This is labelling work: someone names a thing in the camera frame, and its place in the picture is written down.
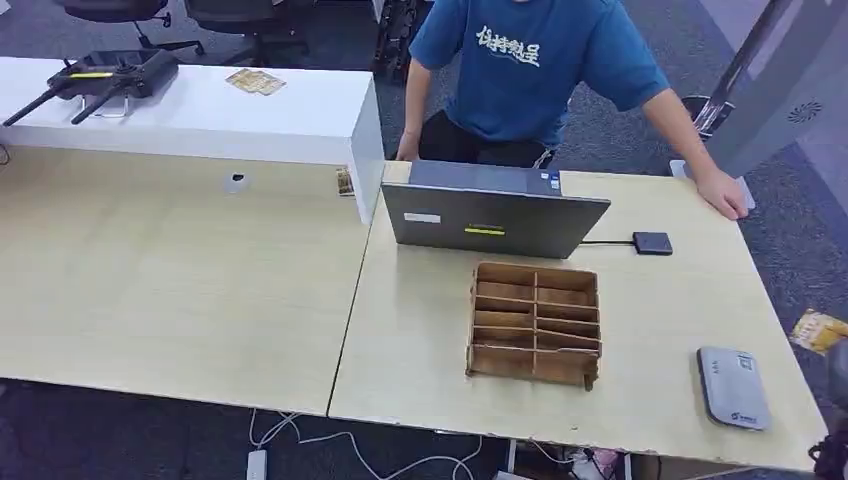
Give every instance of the wooden organizer box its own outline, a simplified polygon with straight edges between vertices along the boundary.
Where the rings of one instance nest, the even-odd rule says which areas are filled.
[[[601,356],[597,275],[483,262],[471,297],[466,374],[592,390]]]

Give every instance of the gray carpet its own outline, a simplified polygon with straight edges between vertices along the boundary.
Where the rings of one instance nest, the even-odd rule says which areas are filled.
[[[623,0],[681,95],[708,93],[733,52],[697,0]],[[10,0],[0,16],[0,55],[59,58],[93,49],[135,48],[127,25],[74,20],[47,0]],[[146,26],[154,41],[200,39],[209,55],[180,53],[190,63],[215,63],[243,46],[236,36],[202,31],[171,2],[174,25]],[[376,27],[364,2],[319,3],[307,18],[293,19],[312,46],[308,58],[280,66],[367,69]],[[440,108],[456,81],[456,63],[436,76],[429,110]],[[403,89],[378,83],[387,152],[403,128]],[[638,112],[619,114],[606,100],[579,88],[572,102],[560,168],[664,175],[673,156]],[[792,146],[748,176],[759,207],[741,228],[784,330],[807,307],[848,319],[848,218],[800,149]],[[797,350],[804,374],[832,424],[822,360]],[[249,411],[85,389],[11,382],[0,397],[0,479],[231,479],[241,478],[248,452]],[[266,416],[265,422],[273,420]],[[440,436],[396,427],[305,418],[306,435],[356,432],[363,454],[385,475],[417,458],[462,456],[471,437]],[[505,443],[490,440],[472,466],[491,478]],[[370,478],[343,439],[295,446],[285,432],[271,446],[272,479]],[[452,466],[433,463],[402,478],[449,478]],[[755,471],[736,477],[797,477]]]

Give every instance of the man's left hand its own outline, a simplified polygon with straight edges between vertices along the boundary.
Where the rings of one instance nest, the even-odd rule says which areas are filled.
[[[738,220],[748,216],[745,194],[730,175],[718,168],[711,169],[696,176],[695,184],[698,193],[725,217]]]

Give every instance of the blue t-shirt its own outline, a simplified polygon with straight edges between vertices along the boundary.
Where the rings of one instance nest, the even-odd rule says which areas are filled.
[[[581,81],[620,111],[668,88],[618,0],[436,0],[409,49],[428,70],[462,50],[447,115],[492,141],[562,143]]]

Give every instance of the office chair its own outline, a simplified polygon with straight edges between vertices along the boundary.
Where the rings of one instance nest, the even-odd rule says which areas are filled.
[[[203,44],[197,40],[153,43],[141,30],[138,22],[145,20],[162,20],[165,28],[171,26],[171,14],[169,12],[160,17],[156,16],[168,5],[168,0],[54,0],[54,2],[63,7],[68,15],[83,20],[98,23],[132,22],[138,32],[138,41],[144,48],[172,51],[194,47],[194,53],[197,55],[206,53]]]
[[[269,40],[268,35],[285,32],[293,36],[294,30],[283,23],[284,12],[291,12],[292,0],[274,6],[272,0],[186,0],[186,11],[200,28],[219,33],[235,33],[249,36],[250,48],[239,52],[223,62],[233,65],[251,60],[251,66],[271,66],[269,54],[272,50],[300,48],[309,53],[309,45],[293,38]]]

